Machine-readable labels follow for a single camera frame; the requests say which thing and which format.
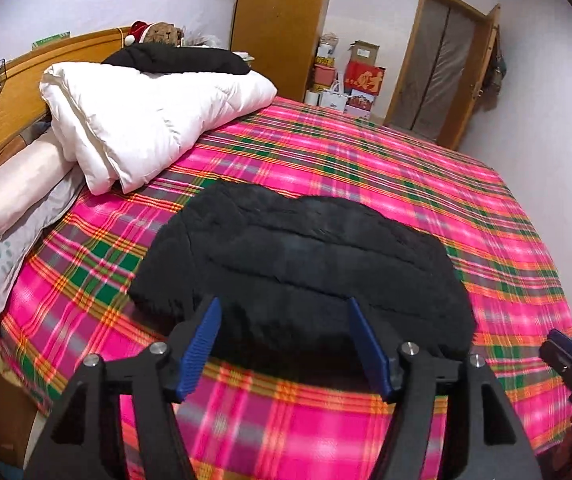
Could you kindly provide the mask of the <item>black padded jacket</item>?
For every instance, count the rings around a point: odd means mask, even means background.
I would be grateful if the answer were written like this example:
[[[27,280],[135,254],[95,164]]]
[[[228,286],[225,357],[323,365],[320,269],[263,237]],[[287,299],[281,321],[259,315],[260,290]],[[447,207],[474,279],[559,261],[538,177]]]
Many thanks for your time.
[[[363,377],[351,298],[446,358],[464,356],[476,329],[468,292],[435,236],[344,198],[288,198],[224,180],[161,226],[129,294],[163,330],[214,296],[223,312],[217,358],[317,384]]]

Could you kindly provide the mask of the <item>pink plaid bed sheet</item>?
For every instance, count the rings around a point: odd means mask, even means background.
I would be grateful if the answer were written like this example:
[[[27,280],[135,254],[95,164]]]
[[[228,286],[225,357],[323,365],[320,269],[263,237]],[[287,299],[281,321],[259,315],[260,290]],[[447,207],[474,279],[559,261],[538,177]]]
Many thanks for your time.
[[[535,452],[570,426],[540,359],[572,335],[555,263],[469,156],[278,99],[135,192],[81,193],[24,260],[0,347],[49,410],[85,356],[137,356],[209,295],[219,337],[176,410],[200,479],[369,477],[397,406],[368,384],[352,301],[423,351],[482,356]]]

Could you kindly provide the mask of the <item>grey patterned pillow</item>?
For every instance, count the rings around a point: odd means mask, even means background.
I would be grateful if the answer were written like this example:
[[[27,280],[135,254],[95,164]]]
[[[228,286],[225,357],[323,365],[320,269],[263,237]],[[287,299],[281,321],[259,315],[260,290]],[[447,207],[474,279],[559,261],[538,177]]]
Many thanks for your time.
[[[74,204],[84,186],[84,176],[74,166],[43,198],[31,206],[0,235],[0,314],[18,278],[24,259],[41,235],[58,222]]]

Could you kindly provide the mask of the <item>white folded duvet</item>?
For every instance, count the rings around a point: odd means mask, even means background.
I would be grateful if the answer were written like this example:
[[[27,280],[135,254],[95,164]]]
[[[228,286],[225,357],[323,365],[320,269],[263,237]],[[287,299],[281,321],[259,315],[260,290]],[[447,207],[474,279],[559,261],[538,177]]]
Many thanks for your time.
[[[44,70],[40,95],[65,158],[94,195],[119,183],[129,193],[189,151],[202,133],[269,106],[272,81],[251,70],[146,74],[90,62]]]

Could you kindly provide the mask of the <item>pink pillow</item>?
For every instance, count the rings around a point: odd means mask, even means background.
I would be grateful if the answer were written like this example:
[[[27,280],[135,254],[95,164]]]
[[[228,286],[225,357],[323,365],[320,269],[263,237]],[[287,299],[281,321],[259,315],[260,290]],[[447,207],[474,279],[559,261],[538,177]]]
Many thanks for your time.
[[[72,169],[53,128],[0,166],[0,235]]]

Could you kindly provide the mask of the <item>white shopping bag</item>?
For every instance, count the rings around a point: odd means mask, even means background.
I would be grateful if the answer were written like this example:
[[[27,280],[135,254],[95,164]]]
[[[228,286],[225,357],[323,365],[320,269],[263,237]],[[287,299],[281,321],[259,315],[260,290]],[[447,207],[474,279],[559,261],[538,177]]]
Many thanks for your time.
[[[343,74],[336,72],[335,81],[328,88],[321,92],[318,99],[318,106],[326,110],[335,110],[343,113],[348,102],[348,95],[344,90]]]

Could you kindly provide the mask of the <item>dark bag on door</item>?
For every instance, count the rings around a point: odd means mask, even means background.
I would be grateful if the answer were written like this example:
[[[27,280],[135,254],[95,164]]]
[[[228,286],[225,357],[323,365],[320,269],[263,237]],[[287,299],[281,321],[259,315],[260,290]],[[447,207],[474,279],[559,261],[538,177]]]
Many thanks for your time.
[[[498,102],[500,90],[502,90],[502,82],[507,74],[507,64],[502,55],[502,46],[500,45],[500,34],[496,35],[491,60],[488,62],[484,81],[482,84],[482,108],[484,110],[493,110]]]

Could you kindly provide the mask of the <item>red gift box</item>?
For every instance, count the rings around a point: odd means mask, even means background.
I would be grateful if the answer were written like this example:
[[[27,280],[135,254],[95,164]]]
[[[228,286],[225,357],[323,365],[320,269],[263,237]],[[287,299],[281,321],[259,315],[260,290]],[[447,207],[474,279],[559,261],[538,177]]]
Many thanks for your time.
[[[344,87],[378,96],[385,73],[386,70],[382,67],[350,61],[345,69]]]

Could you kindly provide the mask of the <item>pink plastic bin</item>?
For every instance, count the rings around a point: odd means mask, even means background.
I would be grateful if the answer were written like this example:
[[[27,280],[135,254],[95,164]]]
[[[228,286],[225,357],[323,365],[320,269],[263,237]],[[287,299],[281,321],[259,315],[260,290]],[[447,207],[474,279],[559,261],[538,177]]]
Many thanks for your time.
[[[314,65],[313,81],[324,87],[331,87],[336,79],[336,69],[333,66],[318,64]]]

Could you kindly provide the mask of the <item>wooden door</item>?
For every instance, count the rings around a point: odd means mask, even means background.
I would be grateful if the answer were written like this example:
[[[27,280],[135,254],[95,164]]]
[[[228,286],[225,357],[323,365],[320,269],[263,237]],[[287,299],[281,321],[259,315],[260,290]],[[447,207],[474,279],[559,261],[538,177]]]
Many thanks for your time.
[[[494,8],[474,21],[474,29],[464,70],[450,108],[444,119],[443,127],[436,139],[438,145],[456,151],[472,115],[476,100],[485,76],[498,32],[498,21],[502,6]]]

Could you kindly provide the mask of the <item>black folded garment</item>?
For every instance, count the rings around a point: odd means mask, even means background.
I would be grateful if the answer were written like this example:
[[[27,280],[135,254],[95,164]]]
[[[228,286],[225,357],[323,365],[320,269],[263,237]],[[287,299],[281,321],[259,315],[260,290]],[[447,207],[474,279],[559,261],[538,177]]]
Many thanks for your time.
[[[246,75],[250,66],[225,49],[173,47],[171,44],[132,44],[112,53],[103,64],[135,68],[149,74],[218,73]]]

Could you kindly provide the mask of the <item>brown cardboard box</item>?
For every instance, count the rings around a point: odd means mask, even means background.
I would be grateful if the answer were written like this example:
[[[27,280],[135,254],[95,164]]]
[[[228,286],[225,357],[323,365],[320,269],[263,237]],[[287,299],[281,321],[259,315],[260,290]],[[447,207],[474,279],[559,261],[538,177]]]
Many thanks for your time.
[[[350,61],[375,66],[380,47],[363,40],[355,40],[350,46]]]

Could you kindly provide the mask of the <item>wooden headboard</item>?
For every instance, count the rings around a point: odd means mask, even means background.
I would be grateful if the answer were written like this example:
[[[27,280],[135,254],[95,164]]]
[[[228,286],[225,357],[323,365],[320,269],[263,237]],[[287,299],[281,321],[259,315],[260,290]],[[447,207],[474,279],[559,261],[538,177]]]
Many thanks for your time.
[[[48,66],[61,62],[102,62],[122,48],[124,39],[123,27],[109,28],[51,42],[10,61],[0,92],[0,154],[22,130],[46,114],[39,82]]]

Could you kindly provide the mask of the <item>brown teddy bear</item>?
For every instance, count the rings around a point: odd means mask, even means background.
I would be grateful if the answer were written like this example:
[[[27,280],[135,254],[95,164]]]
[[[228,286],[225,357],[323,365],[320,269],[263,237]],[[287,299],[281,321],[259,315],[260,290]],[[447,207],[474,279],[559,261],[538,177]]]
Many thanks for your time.
[[[129,47],[133,44],[154,42],[155,44],[170,44],[170,46],[179,47],[183,38],[183,29],[174,24],[167,22],[148,24],[143,21],[136,21],[131,25],[123,44]]]

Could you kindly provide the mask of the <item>wooden wardrobe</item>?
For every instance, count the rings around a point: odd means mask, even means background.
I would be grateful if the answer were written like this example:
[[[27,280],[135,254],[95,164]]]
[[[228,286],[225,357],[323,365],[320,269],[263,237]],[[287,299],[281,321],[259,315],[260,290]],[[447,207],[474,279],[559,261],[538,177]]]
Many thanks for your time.
[[[237,0],[231,48],[254,57],[282,98],[302,102],[329,0]]]

